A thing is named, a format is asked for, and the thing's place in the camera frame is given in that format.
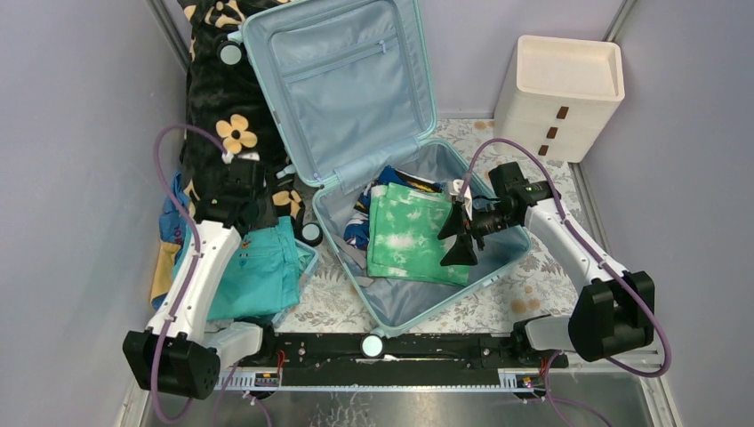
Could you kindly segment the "green white tie-dye cloth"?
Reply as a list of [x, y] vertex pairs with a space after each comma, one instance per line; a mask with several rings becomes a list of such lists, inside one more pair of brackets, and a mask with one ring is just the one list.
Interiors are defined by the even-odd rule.
[[371, 189], [366, 272], [373, 278], [399, 278], [466, 286], [468, 266], [440, 264], [451, 239], [437, 238], [451, 211], [441, 193], [390, 183]]

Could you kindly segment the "dark blue item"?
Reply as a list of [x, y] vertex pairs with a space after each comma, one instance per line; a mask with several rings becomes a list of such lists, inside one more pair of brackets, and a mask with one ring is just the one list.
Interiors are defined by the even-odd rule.
[[354, 205], [354, 214], [346, 225], [343, 237], [348, 245], [358, 250], [367, 249], [370, 241], [371, 190], [373, 187], [387, 186], [390, 183], [428, 193], [441, 193], [445, 189], [443, 183], [409, 174], [390, 165], [385, 166], [380, 175], [364, 188]]

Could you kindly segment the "white three-drawer storage cabinet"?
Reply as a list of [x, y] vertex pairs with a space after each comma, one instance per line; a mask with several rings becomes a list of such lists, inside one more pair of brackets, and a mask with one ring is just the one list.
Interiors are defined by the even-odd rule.
[[493, 113], [493, 135], [543, 159], [577, 164], [624, 98], [619, 45], [524, 35]]

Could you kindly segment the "light blue ribbed suitcase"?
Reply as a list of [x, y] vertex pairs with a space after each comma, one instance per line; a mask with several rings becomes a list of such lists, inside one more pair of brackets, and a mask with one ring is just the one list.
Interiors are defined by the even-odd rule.
[[368, 281], [343, 243], [357, 196], [385, 166], [446, 182], [468, 169], [434, 136], [437, 109], [415, 1], [294, 1], [247, 18], [230, 33], [253, 68], [313, 211], [349, 281], [393, 338], [507, 277], [531, 248], [527, 233], [485, 239], [466, 286], [402, 278]]

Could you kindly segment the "teal cloth bottom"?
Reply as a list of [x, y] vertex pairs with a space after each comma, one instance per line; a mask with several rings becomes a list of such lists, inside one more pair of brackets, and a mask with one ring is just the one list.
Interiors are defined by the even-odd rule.
[[209, 321], [275, 315], [300, 301], [301, 254], [288, 217], [251, 231], [223, 271], [210, 303]]

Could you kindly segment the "black floral plush blanket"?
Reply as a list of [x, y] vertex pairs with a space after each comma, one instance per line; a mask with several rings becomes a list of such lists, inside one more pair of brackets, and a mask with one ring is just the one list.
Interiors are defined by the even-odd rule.
[[235, 65], [221, 61], [220, 50], [228, 36], [256, 13], [278, 5], [276, 1], [181, 1], [191, 27], [187, 74], [186, 121], [211, 134], [229, 152], [256, 152], [266, 166], [270, 214], [303, 223], [306, 205], [293, 186], [293, 176], [276, 178], [291, 164], [257, 77], [246, 57]]

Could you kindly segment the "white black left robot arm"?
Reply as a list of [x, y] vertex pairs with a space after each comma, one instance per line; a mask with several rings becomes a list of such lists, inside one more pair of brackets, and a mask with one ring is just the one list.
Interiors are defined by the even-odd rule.
[[190, 213], [167, 192], [192, 238], [160, 308], [142, 331], [130, 331], [123, 352], [141, 389], [206, 399], [221, 370], [247, 358], [268, 364], [274, 339], [255, 324], [234, 322], [218, 333], [205, 325], [221, 277], [242, 237], [257, 223], [267, 171], [257, 155], [224, 156], [226, 168], [208, 197]]

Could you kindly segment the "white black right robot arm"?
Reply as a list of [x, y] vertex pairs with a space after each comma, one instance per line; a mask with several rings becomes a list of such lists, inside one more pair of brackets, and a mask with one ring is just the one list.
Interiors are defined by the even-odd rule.
[[461, 180], [450, 181], [452, 209], [438, 239], [454, 238], [443, 266], [476, 266], [485, 237], [523, 227], [548, 248], [574, 284], [578, 299], [568, 316], [539, 316], [515, 323], [509, 352], [530, 367], [545, 351], [565, 350], [596, 361], [646, 347], [654, 326], [642, 306], [654, 306], [654, 282], [644, 272], [630, 272], [586, 235], [547, 181], [527, 180], [518, 163], [495, 167], [489, 177], [494, 196], [483, 208]]

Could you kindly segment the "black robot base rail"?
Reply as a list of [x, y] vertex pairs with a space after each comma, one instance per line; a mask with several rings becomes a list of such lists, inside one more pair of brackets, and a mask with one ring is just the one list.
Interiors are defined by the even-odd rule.
[[565, 355], [527, 350], [508, 334], [282, 333], [267, 328], [261, 350], [217, 390], [249, 391], [502, 391], [544, 393], [546, 369], [565, 369]]

